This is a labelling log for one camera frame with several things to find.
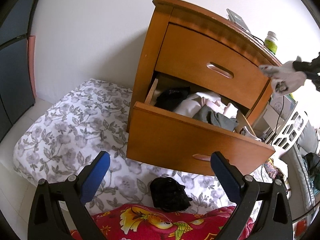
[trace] white bottle cap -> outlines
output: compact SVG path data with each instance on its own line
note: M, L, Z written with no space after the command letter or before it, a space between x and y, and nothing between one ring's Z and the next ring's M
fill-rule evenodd
M268 32L268 36L272 36L272 37L277 38L277 35L274 32Z

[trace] floral bedsheet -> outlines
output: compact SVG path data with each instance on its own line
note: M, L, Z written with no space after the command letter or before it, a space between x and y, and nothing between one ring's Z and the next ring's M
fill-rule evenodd
M132 91L90 79L69 92L46 111L14 148L15 171L35 186L41 178L60 182L79 174L101 150L110 154L111 165L94 199L86 204L90 214L110 211L122 204L153 207L149 185L157 177L170 176L186 186L193 201L186 212L204 214L235 205L216 177L173 171L126 158L125 132ZM252 175L262 181L261 167ZM262 168L265 182L272 182ZM257 202L252 218L257 217Z

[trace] drawer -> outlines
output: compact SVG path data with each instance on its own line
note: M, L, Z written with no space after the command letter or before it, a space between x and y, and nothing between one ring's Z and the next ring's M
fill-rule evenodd
M169 24L155 70L215 91L251 109L268 78L225 45Z
M273 153L273 147L235 132L152 106L158 79L144 103L136 102L127 147L127 158L151 165L196 174L214 175L208 161L195 154L211 156L220 151L242 174L249 174ZM250 125L238 111L239 125Z

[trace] red floral pillow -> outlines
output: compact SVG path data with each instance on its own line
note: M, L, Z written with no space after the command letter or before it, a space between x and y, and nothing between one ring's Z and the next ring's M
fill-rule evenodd
M235 207L222 207L205 215L165 213L155 208L125 204L109 212L92 216L108 240L212 240L228 221ZM250 218L239 240L252 230ZM74 239L81 240L77 230Z

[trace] wooden nightstand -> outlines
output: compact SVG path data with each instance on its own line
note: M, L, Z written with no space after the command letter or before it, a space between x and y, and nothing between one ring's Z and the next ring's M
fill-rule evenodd
M211 90L235 104L239 125L251 129L272 93L261 64L280 65L232 22L181 0L156 5L140 56L130 106L127 157L173 170L212 175L194 154L220 151L243 174L254 171L273 147L237 132L154 107L168 87Z

